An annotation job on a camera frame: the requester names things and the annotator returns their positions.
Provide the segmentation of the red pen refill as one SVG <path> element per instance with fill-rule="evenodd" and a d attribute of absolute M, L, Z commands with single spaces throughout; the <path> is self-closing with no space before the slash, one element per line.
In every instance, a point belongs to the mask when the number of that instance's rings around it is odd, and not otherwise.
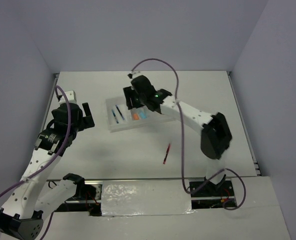
<path fill-rule="evenodd" d="M 167 158 L 168 158 L 168 155 L 169 155 L 171 146 L 172 146 L 172 143 L 170 142 L 168 144 L 167 149 L 166 149 L 166 152 L 165 152 L 165 156 L 164 156 L 164 159 L 163 159 L 163 162 L 162 162 L 163 165 L 166 164 L 166 161 L 167 161 Z"/>

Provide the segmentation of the orange capped highlighter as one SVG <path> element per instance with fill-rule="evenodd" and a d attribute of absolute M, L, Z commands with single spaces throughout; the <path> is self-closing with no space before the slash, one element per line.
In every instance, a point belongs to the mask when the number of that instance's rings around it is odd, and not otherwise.
<path fill-rule="evenodd" d="M 139 116 L 138 116 L 137 113 L 133 113 L 133 114 L 132 114 L 132 120 L 133 120 L 133 121 L 140 120 L 140 118 L 139 118 Z"/>

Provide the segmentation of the dark blue pen refill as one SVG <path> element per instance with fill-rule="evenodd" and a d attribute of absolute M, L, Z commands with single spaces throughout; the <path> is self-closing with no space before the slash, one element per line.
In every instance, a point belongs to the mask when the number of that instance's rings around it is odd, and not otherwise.
<path fill-rule="evenodd" d="M 117 111 L 118 111 L 118 113 L 119 113 L 121 119 L 122 119 L 123 121 L 125 121 L 125 117 L 124 117 L 123 113 L 121 112 L 119 106 L 116 104 L 115 107 L 116 107 L 116 109 L 117 109 Z"/>

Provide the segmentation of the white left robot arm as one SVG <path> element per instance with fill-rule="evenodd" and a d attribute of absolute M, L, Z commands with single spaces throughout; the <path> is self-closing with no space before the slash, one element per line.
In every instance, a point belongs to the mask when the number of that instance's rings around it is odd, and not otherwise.
<path fill-rule="evenodd" d="M 68 173 L 48 193 L 40 195 L 50 173 L 71 146 L 78 132 L 95 126 L 88 103 L 66 104 L 52 110 L 53 119 L 39 133 L 31 160 L 21 177 L 22 184 L 14 187 L 9 199 L 0 208 L 0 232 L 18 240 L 34 240 L 41 233 L 44 220 L 63 202 L 79 200 L 89 187 L 85 179 Z"/>

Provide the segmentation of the blue highlighter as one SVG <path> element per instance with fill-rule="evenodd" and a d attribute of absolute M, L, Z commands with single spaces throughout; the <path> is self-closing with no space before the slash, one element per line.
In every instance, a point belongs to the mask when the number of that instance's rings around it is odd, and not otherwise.
<path fill-rule="evenodd" d="M 138 115 L 140 116 L 141 119 L 147 119 L 148 118 L 148 116 L 143 111 L 140 111 Z"/>

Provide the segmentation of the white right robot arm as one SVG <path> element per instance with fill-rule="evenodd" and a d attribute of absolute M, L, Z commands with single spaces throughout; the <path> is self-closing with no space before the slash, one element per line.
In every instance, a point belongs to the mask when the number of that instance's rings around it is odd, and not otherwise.
<path fill-rule="evenodd" d="M 134 76 L 129 73 L 127 76 L 130 86 L 124 87 L 123 93 L 129 110 L 147 107 L 151 112 L 180 121 L 182 179 L 185 174 L 185 127 L 200 136 L 200 150 L 208 160 L 206 175 L 201 186 L 196 189 L 185 187 L 185 192 L 192 195 L 205 188 L 209 195 L 218 195 L 226 180 L 222 156 L 232 141 L 226 117 L 220 112 L 211 114 L 186 104 L 166 89 L 156 90 L 144 75 Z"/>

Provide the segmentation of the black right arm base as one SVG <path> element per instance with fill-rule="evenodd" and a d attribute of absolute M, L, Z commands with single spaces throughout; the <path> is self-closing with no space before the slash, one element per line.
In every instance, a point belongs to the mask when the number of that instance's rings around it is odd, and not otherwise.
<path fill-rule="evenodd" d="M 192 179 L 189 180 L 189 190 L 193 192 L 205 181 L 203 179 Z M 230 180 L 222 180 L 218 184 L 212 182 L 206 183 L 206 185 L 199 191 L 191 194 L 192 198 L 210 198 L 210 197 L 233 197 L 235 195 L 232 182 Z"/>

